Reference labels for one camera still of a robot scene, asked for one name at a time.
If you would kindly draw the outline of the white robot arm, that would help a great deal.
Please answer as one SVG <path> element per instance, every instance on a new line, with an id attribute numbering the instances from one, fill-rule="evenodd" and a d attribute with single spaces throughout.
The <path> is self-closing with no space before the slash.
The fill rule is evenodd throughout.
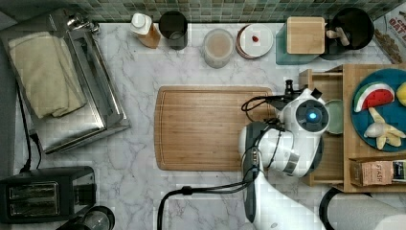
<path id="1" fill-rule="evenodd" d="M 323 133 L 330 116 L 321 92 L 295 90 L 285 82 L 284 93 L 264 101 L 277 117 L 245 126 L 238 139 L 243 179 L 245 217 L 257 230 L 326 230 L 320 218 L 301 203 L 275 189 L 265 176 L 267 169 L 290 176 L 312 173 L 323 156 Z"/>

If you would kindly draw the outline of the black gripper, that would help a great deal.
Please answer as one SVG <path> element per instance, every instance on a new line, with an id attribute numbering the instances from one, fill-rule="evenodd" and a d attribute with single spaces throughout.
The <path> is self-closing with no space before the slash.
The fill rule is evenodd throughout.
<path id="1" fill-rule="evenodd" d="M 293 80 L 285 82 L 284 93 L 282 95 L 273 96 L 269 103 L 277 111 L 308 111 L 310 109 L 323 110 L 322 93 L 317 89 L 309 89 L 304 86 L 300 89 L 293 88 Z"/>

